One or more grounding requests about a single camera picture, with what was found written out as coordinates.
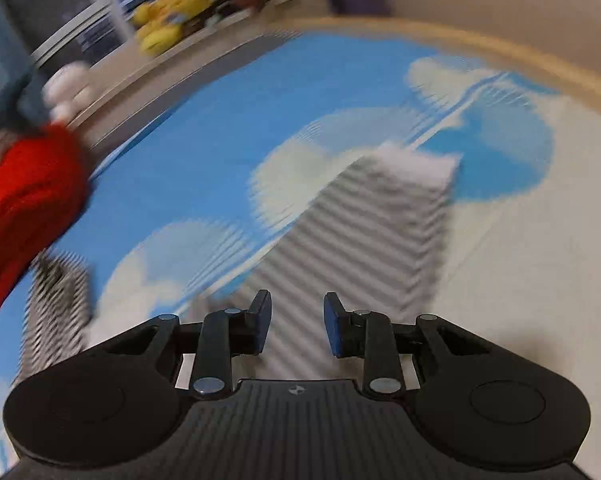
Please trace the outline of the wooden bed frame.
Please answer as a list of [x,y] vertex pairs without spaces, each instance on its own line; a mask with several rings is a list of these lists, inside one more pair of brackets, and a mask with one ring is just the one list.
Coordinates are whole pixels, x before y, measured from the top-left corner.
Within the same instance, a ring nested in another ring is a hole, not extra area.
[[601,75],[526,44],[442,24],[405,18],[284,18],[269,25],[277,32],[343,32],[396,36],[453,53],[479,56],[556,88],[601,114]]

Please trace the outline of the yellow plush toy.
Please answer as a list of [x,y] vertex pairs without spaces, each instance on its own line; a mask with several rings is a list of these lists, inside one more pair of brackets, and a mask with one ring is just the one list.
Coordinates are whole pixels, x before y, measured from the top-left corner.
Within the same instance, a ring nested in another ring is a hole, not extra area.
[[131,14],[140,51],[157,56],[202,29],[215,15],[217,0],[152,0]]

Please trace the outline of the striped white hooded top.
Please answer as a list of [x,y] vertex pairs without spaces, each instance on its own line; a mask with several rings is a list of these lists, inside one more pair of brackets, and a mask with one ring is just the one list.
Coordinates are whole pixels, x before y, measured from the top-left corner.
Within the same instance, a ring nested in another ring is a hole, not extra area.
[[273,319],[260,356],[242,358],[248,378],[337,378],[354,370],[329,350],[322,300],[393,318],[421,313],[442,266],[458,155],[384,144],[348,159],[319,185],[287,185],[286,232],[254,252],[229,224],[186,220],[157,230],[118,264],[98,300],[80,257],[43,252],[32,263],[20,362],[25,379],[145,321],[179,299],[189,315],[245,308],[268,289]]

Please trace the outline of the dark teal shark plush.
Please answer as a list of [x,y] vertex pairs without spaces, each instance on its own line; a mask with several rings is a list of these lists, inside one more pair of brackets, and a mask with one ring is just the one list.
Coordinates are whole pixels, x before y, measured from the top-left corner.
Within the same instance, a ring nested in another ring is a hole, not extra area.
[[35,73],[32,67],[28,68],[0,90],[0,131],[30,136],[48,121],[50,115],[41,91],[30,94],[27,90]]

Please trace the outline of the white plush toy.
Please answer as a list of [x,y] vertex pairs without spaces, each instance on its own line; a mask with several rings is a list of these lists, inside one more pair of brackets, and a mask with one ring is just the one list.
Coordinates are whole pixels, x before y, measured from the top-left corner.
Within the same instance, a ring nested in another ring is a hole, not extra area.
[[68,125],[98,97],[89,65],[73,62],[60,68],[43,86],[42,97],[51,122]]

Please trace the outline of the blue white patterned bedspread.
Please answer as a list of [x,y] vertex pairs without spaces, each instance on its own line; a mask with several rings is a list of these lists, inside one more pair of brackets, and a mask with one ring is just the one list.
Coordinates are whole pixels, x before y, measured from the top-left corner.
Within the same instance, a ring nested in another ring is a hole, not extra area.
[[25,379],[32,270],[0,313],[0,479],[601,479],[601,115],[476,58],[408,40],[262,37],[89,177],[47,252],[86,261],[98,300],[168,224],[286,232],[308,190],[384,144],[458,155],[435,292],[393,324],[406,392],[248,378],[190,392],[189,302]]

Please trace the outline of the red folded blanket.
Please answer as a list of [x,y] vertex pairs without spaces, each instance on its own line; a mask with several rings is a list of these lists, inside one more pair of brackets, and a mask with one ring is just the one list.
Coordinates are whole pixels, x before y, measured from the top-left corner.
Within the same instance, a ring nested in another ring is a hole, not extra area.
[[89,194],[84,145],[46,125],[15,142],[0,162],[0,308],[39,252],[78,218]]

